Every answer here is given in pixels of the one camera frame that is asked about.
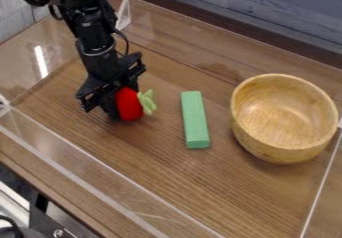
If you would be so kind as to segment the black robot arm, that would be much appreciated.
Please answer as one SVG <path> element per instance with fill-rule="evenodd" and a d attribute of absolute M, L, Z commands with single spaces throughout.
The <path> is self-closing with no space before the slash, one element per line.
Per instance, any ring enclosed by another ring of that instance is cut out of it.
<path fill-rule="evenodd" d="M 118 17 L 108 0 L 24 0 L 46 6 L 55 19 L 66 22 L 87 70 L 87 79 L 76 92 L 82 107 L 99 107 L 115 120 L 134 121 L 143 114 L 138 77 L 146 71 L 139 52 L 119 53 L 115 38 Z"/>

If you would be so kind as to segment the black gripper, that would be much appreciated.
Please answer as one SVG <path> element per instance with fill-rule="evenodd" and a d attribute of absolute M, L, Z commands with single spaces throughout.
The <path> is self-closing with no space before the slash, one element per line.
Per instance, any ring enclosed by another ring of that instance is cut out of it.
<path fill-rule="evenodd" d="M 115 53 L 102 56 L 82 55 L 87 78 L 76 92 L 86 112 L 102 107 L 110 118 L 120 119 L 115 102 L 115 93 L 128 86 L 139 91 L 138 77 L 146 71 L 142 53 L 135 52 L 119 57 Z"/>

